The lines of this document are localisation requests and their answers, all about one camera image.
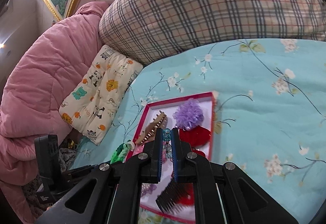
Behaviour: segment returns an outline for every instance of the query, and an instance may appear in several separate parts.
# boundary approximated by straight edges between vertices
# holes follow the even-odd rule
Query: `panda print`
[[[93,72],[93,74],[89,77],[89,79],[92,81],[93,85],[97,87],[97,82],[102,79],[101,73],[99,73],[97,70]]]
[[[104,112],[105,108],[102,107],[101,109],[95,106],[93,115],[97,116],[98,118],[102,119],[102,114]]]

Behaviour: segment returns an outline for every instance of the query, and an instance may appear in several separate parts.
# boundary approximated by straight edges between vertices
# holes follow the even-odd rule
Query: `black comb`
[[[178,213],[181,210],[181,206],[178,201],[187,197],[188,194],[186,190],[186,183],[176,183],[174,178],[171,178],[170,183],[164,189],[164,191],[157,197],[156,204],[162,213]]]

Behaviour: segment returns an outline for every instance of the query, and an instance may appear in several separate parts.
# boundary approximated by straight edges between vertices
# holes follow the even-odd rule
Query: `purple hair scrunchie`
[[[204,115],[198,103],[197,100],[190,98],[178,107],[177,111],[173,114],[178,128],[190,131],[196,126],[201,125],[204,120]]]

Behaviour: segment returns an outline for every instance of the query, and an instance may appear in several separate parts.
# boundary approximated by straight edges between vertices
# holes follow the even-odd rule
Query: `floral bedsheet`
[[[232,161],[308,223],[326,199],[326,43],[246,39],[208,44],[143,69],[99,146],[79,145],[73,168],[108,161],[132,139],[144,106],[214,91],[212,161]],[[139,223],[176,223],[140,209]]]

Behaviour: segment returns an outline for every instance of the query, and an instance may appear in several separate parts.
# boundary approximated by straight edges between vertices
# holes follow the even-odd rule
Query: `white flower print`
[[[226,157],[227,161],[231,161],[233,159],[233,153],[229,153]]]
[[[141,101],[141,105],[142,106],[146,106],[147,105],[147,101],[144,100],[143,98],[140,98],[140,101]]]
[[[212,55],[211,54],[205,55],[205,61],[210,62],[211,61],[211,58],[212,58]]]
[[[272,87],[276,88],[276,93],[278,95],[289,92],[288,84],[281,78],[278,78],[276,82],[273,82]]]
[[[273,155],[272,160],[265,160],[264,167],[266,168],[266,174],[268,178],[273,177],[273,175],[281,175],[283,169],[277,154]]]
[[[139,219],[140,220],[147,220],[148,218],[148,214],[145,210],[143,210],[140,214],[139,214]]]
[[[294,79],[295,78],[295,74],[290,69],[286,69],[285,72],[284,72],[284,75],[288,76],[290,79]]]
[[[288,167],[287,170],[290,172],[294,172],[295,169],[293,167]]]
[[[290,53],[298,49],[296,45],[297,39],[281,39],[280,41],[284,45],[286,53]]]
[[[158,100],[157,97],[154,97],[153,95],[147,97],[151,102]]]
[[[167,78],[167,82],[169,84],[170,87],[173,87],[176,85],[177,81],[175,80],[175,78],[173,76],[170,76]]]
[[[83,153],[84,155],[86,155],[86,157],[88,157],[88,160],[89,160],[89,159],[91,158],[92,150],[90,150],[90,149],[85,149],[85,150],[82,151],[82,153]]]
[[[303,148],[303,147],[301,147],[301,146],[299,146],[300,147],[300,149],[299,149],[299,153],[303,156],[303,155],[306,155],[307,153],[308,153],[308,151],[309,151],[309,147],[307,147],[307,148]]]
[[[198,65],[200,61],[195,57],[195,65]]]
[[[247,164],[244,163],[244,164],[240,165],[240,169],[241,170],[246,170],[247,169]]]
[[[212,94],[213,94],[213,97],[214,97],[214,100],[216,101],[217,100],[217,98],[218,98],[218,96],[219,96],[219,93],[218,93],[218,91],[212,91]]]
[[[205,66],[201,67],[200,69],[201,69],[202,73],[204,73],[204,74],[207,72],[207,68]]]
[[[178,89],[179,92],[181,92],[181,93],[183,93],[183,92],[185,91],[184,87],[182,87],[182,86],[179,86],[177,89]]]

